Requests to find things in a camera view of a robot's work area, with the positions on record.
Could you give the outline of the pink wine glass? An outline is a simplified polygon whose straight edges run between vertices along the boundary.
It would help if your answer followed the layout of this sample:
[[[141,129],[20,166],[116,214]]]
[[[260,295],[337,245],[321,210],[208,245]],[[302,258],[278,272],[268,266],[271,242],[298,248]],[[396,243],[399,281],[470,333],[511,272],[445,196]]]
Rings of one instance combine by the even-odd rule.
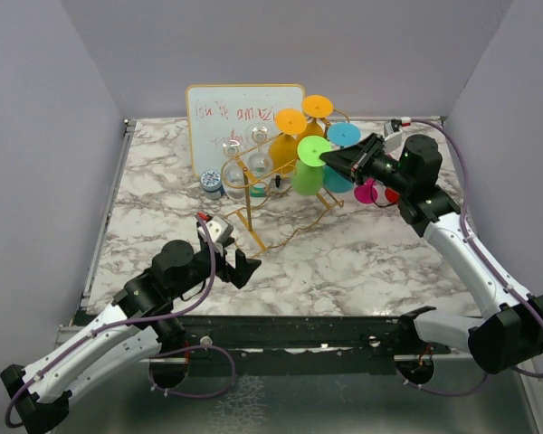
[[[359,203],[372,204],[378,199],[377,181],[368,178],[363,185],[358,185],[354,189],[354,197]]]

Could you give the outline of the green wine glass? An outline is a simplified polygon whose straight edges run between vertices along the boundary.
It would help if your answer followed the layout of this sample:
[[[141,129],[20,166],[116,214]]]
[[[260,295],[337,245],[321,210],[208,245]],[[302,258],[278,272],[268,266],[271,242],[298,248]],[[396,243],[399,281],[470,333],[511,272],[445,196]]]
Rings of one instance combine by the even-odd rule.
[[[330,142],[324,137],[309,136],[299,142],[295,174],[291,178],[291,184],[296,193],[310,196],[320,191],[326,164],[320,156],[331,150]]]

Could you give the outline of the red wine glass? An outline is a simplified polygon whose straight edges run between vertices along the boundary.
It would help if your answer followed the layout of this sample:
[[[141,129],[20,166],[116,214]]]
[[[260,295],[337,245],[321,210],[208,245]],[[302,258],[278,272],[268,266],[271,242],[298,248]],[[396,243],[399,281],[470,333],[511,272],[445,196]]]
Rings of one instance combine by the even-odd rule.
[[[398,200],[397,185],[399,177],[397,173],[398,162],[389,154],[385,154],[385,174],[381,183],[385,187],[385,197],[390,203]]]

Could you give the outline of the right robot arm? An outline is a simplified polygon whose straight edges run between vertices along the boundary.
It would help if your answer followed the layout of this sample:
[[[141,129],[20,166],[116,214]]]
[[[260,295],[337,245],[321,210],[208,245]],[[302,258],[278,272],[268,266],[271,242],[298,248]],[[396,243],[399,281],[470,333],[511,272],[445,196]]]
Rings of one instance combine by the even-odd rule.
[[[455,316],[425,307],[407,314],[397,332],[407,353],[429,343],[469,353],[486,373],[496,374],[543,354],[543,295],[535,297],[513,278],[474,236],[463,210],[437,183],[443,157],[436,141],[411,135],[399,159],[372,134],[361,142],[319,156],[355,184],[374,179],[398,193],[404,221],[433,246],[472,294],[480,317]]]

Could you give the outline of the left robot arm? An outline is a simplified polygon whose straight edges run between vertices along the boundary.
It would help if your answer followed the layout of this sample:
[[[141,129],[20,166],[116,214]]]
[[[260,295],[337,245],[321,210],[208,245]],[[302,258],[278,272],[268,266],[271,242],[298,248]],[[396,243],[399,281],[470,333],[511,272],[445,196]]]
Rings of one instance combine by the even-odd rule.
[[[11,399],[6,426],[29,433],[55,428],[68,416],[71,399],[78,394],[71,384],[93,382],[93,375],[86,372],[97,362],[126,361],[126,356],[114,357],[111,351],[130,338],[135,341],[126,355],[142,359],[176,354],[186,343],[186,332],[171,312],[174,301],[198,285],[207,293],[216,279],[243,288],[261,264],[241,250],[235,252],[235,263],[229,264],[224,251],[206,241],[201,241],[199,251],[186,241],[168,242],[150,267],[129,280],[77,335],[35,363],[12,364],[1,372]],[[19,421],[11,420],[13,412]]]

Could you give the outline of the rear orange wine glass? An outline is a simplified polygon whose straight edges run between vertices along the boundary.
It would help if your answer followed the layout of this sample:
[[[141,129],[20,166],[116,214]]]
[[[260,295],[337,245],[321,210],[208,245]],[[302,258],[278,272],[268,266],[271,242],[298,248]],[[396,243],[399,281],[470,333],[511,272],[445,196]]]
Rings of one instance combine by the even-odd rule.
[[[304,131],[297,136],[297,142],[306,137],[324,137],[325,120],[334,111],[332,101],[322,95],[309,95],[302,101],[302,110],[309,120]]]

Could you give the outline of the orange wine glass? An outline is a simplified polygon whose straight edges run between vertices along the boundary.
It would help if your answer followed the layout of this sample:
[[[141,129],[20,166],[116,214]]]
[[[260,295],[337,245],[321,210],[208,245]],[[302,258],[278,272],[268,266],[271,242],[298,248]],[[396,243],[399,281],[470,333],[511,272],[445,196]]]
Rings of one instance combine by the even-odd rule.
[[[306,129],[308,123],[300,110],[284,108],[275,115],[275,125],[280,134],[271,142],[268,154],[273,162],[275,174],[288,177],[298,156],[295,137]]]
[[[324,137],[325,120],[334,111],[332,101],[322,95],[309,95],[302,101],[302,110],[309,120],[304,131],[297,136],[297,142],[306,137]]]

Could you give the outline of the front orange wine glass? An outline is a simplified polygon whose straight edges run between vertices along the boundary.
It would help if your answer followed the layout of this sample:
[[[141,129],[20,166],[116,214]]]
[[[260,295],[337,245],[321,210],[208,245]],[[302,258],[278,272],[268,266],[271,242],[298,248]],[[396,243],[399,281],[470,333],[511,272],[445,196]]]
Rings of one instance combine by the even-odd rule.
[[[271,142],[268,154],[273,162],[275,174],[288,177],[298,156],[295,137],[306,129],[308,123],[300,110],[284,108],[275,115],[275,125],[280,134]]]

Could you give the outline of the front clear wine glass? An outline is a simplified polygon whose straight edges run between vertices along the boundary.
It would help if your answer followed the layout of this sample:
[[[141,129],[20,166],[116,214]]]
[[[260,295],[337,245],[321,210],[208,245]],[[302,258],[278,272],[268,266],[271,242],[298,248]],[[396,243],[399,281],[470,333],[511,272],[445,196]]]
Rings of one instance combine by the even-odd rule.
[[[231,200],[241,202],[245,196],[244,189],[240,189],[244,181],[243,170],[234,158],[242,153],[243,143],[237,139],[228,137],[223,141],[222,147],[224,156],[229,161],[222,174],[223,179],[227,182],[225,192]]]

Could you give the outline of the clear wine glass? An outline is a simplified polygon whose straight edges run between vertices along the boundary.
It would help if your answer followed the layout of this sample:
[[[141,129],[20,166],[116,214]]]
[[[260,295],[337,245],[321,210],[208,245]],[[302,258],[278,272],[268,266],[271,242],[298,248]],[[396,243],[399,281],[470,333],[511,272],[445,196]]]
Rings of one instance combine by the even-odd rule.
[[[254,150],[247,155],[247,165],[255,177],[263,177],[273,169],[273,162],[267,152],[271,131],[263,124],[255,124],[247,129],[248,145]]]
[[[222,147],[224,156],[229,161],[222,174],[223,179],[227,182],[225,192],[231,200],[241,202],[245,196],[244,189],[240,189],[244,181],[243,170],[234,158],[242,153],[243,143],[237,139],[228,137],[223,141]]]

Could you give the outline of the rear clear wine glass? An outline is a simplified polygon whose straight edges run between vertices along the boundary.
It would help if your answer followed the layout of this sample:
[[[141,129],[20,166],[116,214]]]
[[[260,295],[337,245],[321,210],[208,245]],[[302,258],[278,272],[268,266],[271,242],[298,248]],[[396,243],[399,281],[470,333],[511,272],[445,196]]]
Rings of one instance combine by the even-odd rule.
[[[267,152],[271,131],[263,124],[255,124],[247,129],[248,145],[254,150],[247,155],[247,165],[255,177],[263,177],[273,169],[273,162]]]

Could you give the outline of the blue white small can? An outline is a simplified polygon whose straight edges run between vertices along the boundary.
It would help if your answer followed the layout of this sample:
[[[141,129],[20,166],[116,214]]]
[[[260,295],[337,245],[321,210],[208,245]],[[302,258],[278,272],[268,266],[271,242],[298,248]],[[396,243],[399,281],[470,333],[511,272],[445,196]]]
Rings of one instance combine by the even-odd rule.
[[[200,175],[200,184],[204,195],[210,200],[218,200],[224,195],[221,174],[216,170],[207,170]]]

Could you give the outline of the yellow framed whiteboard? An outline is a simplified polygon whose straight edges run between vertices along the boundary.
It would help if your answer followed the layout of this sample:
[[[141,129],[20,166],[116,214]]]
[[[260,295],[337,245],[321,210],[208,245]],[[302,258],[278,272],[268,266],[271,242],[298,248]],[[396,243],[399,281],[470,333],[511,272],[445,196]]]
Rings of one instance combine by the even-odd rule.
[[[224,141],[258,146],[279,134],[275,116],[300,109],[300,84],[203,84],[186,91],[193,173],[220,170],[227,160]]]

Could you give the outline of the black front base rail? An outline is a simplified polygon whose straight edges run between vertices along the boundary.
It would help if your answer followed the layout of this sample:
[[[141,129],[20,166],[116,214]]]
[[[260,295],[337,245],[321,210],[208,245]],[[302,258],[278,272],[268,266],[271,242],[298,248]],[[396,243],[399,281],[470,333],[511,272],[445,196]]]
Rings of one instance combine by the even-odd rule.
[[[160,352],[183,349],[193,376],[395,372],[427,345],[399,316],[182,316]]]

